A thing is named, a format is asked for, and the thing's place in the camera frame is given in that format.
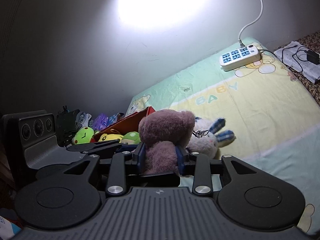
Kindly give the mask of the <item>mauve teddy bear plush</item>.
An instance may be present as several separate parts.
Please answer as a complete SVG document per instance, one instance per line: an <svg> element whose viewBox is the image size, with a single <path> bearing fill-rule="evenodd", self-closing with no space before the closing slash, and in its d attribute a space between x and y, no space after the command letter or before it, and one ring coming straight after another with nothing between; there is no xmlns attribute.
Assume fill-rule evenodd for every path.
<svg viewBox="0 0 320 240"><path fill-rule="evenodd" d="M146 174L178 172L176 146L187 147L195 126L190 111L163 109L144 117L138 127L145 144Z"/></svg>

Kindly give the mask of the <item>white bunny plush plaid ears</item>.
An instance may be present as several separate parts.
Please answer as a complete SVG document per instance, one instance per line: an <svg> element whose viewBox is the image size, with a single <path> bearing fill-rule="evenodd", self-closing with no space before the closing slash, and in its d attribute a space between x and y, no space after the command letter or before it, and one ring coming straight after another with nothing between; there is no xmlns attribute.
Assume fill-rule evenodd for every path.
<svg viewBox="0 0 320 240"><path fill-rule="evenodd" d="M233 131L222 131L225 125L225 118L212 121L196 116L193 133L187 145L188 151L202 153L214 159L219 148L231 144L236 139Z"/></svg>

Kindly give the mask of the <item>yellow tiger plush red shirt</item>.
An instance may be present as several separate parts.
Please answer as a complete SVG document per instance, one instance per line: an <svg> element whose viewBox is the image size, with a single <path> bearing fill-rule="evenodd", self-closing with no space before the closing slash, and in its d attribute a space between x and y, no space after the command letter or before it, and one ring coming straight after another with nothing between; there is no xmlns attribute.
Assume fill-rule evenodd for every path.
<svg viewBox="0 0 320 240"><path fill-rule="evenodd" d="M110 140L122 140L123 135L121 134L102 134L99 138L99 141L110 141Z"/></svg>

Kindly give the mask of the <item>green hooded plush doll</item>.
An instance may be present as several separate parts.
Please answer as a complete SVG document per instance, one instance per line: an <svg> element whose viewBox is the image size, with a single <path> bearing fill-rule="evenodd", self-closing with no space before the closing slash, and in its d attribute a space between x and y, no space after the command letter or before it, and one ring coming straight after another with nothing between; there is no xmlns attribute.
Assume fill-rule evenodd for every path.
<svg viewBox="0 0 320 240"><path fill-rule="evenodd" d="M140 136L138 132L128 132L126 133L122 139L122 144L139 144L140 143Z"/></svg>

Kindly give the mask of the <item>red cardboard box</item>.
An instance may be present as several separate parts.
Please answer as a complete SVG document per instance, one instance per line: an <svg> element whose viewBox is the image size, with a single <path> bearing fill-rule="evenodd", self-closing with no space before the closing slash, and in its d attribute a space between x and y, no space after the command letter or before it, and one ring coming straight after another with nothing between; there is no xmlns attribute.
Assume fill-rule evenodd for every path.
<svg viewBox="0 0 320 240"><path fill-rule="evenodd" d="M108 126L106 129L102 130L101 132L93 135L91 142L98 142L100 137L106 134L121 134L125 135L128 132L138 132L138 126L140 121L150 115L151 113L155 112L153 107L147 107L143 111L133 113L125 118L122 118L118 122Z"/></svg>

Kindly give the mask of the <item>blue checkered cloth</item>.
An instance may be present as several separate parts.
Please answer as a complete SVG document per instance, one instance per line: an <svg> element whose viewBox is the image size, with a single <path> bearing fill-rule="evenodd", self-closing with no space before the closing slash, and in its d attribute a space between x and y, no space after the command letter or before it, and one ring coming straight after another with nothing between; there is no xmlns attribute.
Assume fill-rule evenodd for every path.
<svg viewBox="0 0 320 240"><path fill-rule="evenodd" d="M107 127L115 124L116 122L118 122L124 115L125 115L124 113L119 112L119 113L116 113L116 114L114 114L112 116L109 116L108 117L108 122L107 122Z"/></svg>

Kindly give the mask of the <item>purple plastic pack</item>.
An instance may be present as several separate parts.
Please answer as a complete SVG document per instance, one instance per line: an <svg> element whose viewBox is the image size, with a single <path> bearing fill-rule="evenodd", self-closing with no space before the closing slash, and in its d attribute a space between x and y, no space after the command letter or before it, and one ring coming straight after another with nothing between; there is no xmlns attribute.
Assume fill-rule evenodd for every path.
<svg viewBox="0 0 320 240"><path fill-rule="evenodd" d="M108 116L105 115L104 113L101 113L93 121L93 130L102 131L107 127L107 124L108 124Z"/></svg>

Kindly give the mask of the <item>green frog plush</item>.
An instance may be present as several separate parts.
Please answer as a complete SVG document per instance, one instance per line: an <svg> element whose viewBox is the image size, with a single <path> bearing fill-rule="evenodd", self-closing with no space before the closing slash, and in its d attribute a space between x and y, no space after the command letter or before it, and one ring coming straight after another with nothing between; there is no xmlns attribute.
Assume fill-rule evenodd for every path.
<svg viewBox="0 0 320 240"><path fill-rule="evenodd" d="M77 131L72 139L73 145L86 144L91 142L91 138L94 135L94 130L90 127L83 127Z"/></svg>

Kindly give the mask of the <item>pastel baby print bed sheet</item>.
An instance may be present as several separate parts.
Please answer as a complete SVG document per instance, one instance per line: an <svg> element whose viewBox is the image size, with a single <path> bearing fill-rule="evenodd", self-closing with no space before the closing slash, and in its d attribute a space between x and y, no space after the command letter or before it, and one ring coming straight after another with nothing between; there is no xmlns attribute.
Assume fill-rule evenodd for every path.
<svg viewBox="0 0 320 240"><path fill-rule="evenodd" d="M191 111L225 118L236 139L220 154L237 158L295 185L306 210L300 228L319 233L319 105L273 55L225 72L214 54L134 96L127 114Z"/></svg>

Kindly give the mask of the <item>white power strip blue sockets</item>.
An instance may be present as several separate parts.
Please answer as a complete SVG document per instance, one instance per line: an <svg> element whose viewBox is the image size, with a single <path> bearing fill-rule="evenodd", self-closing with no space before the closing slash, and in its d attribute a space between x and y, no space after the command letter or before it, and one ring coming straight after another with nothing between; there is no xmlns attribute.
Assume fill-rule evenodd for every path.
<svg viewBox="0 0 320 240"><path fill-rule="evenodd" d="M220 56L219 62L221 68L228 72L239 67L246 66L253 62L259 61L261 54L257 46L249 44L244 48L237 48Z"/></svg>

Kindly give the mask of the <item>white printed paper sheet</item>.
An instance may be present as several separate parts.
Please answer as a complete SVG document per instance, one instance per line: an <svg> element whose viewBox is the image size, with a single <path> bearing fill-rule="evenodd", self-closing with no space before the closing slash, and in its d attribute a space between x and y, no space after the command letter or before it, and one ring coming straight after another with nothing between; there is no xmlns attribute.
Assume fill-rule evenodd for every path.
<svg viewBox="0 0 320 240"><path fill-rule="evenodd" d="M277 58L295 72L302 74L312 83L319 81L319 64L314 64L307 59L309 48L297 41L290 42L287 46L274 51Z"/></svg>

